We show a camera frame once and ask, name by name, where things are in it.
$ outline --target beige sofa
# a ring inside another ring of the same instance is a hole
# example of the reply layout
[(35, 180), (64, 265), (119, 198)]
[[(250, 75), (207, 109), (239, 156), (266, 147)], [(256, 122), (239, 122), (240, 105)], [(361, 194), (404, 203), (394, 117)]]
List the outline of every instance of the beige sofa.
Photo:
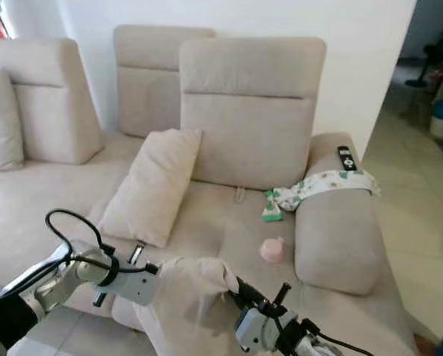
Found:
[[(161, 129), (154, 106), (169, 98), (180, 100), (173, 94), (178, 47), (186, 39), (212, 36), (208, 30), (183, 30), (183, 36), (180, 31), (178, 27), (161, 32), (153, 27), (117, 29), (119, 112), (127, 134), (145, 136)], [(28, 61), (8, 59), (15, 48)], [(147, 245), (143, 257), (154, 262), (180, 255), (220, 257), (268, 296), (288, 281), (293, 288), (286, 306), (314, 320), (326, 334), (375, 355), (414, 355), (367, 192), (318, 195), (303, 202), (295, 214), (285, 214), (282, 222), (265, 223), (260, 218), (264, 189), (293, 184), (305, 174), (339, 169), (336, 148), (353, 147), (345, 133), (310, 139), (324, 54), (324, 44), (317, 39), (198, 39), (183, 44), (180, 124), (202, 128), (203, 141), (194, 180), (167, 248)], [(58, 246), (43, 223), (49, 209), (70, 208), (99, 222), (142, 144), (141, 138), (120, 133), (104, 133), (101, 144), (76, 57), (77, 46), (68, 40), (0, 42), (0, 65), (10, 73), (21, 113), (27, 113), (22, 115), (27, 161), (21, 170), (0, 172), (1, 285)], [(157, 81), (165, 73), (152, 73), (150, 61), (171, 63), (155, 70), (169, 68), (172, 78)], [(137, 75), (126, 76), (121, 67), (127, 66)], [(125, 100), (122, 94), (131, 88), (145, 88), (137, 89), (140, 100)], [(75, 90), (85, 98), (83, 106), (70, 99)], [(34, 91), (38, 94), (26, 95)], [(49, 102), (53, 95), (61, 99)], [(177, 115), (177, 106), (170, 112), (164, 115)], [(134, 116), (123, 119), (134, 113), (140, 115), (139, 122)], [(39, 125), (49, 128), (35, 135)], [(170, 116), (162, 128), (171, 125), (178, 124)], [(32, 156), (28, 149), (39, 145), (45, 151), (49, 145), (48, 150), (54, 150), (52, 145), (61, 135), (69, 137), (59, 143), (66, 151), (55, 156)], [(85, 163), (75, 159), (91, 155)], [(91, 233), (73, 220), (61, 219), (59, 224), (72, 238), (94, 243)], [(268, 264), (257, 250), (265, 238), (276, 236), (286, 240), (286, 256), (282, 263)], [(105, 241), (127, 255), (135, 245), (133, 240), (108, 236)], [(83, 286), (68, 306), (140, 329), (130, 303), (109, 297), (96, 309), (93, 295), (90, 287)]]

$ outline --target black remote control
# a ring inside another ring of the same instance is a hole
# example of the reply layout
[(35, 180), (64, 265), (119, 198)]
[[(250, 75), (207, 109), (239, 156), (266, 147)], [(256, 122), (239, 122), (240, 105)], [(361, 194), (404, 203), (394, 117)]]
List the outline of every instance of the black remote control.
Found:
[(347, 146), (339, 146), (338, 155), (340, 156), (341, 164), (345, 171), (356, 171), (355, 160)]

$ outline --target throw pillow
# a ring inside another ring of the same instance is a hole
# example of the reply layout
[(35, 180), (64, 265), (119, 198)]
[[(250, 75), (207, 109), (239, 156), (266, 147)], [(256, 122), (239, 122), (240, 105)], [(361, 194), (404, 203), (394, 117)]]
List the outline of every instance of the throw pillow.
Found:
[(109, 202), (99, 227), (105, 234), (165, 247), (190, 183), (201, 131), (152, 132)]
[(0, 68), (0, 171), (20, 168), (23, 162), (18, 104), (7, 72)]

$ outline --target pink toy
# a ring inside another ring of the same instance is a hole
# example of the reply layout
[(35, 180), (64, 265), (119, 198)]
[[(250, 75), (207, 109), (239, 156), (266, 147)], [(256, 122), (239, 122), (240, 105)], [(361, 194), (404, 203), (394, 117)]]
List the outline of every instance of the pink toy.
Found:
[(259, 254), (267, 262), (280, 262), (283, 258), (283, 244), (284, 239), (282, 237), (265, 239), (259, 248)]

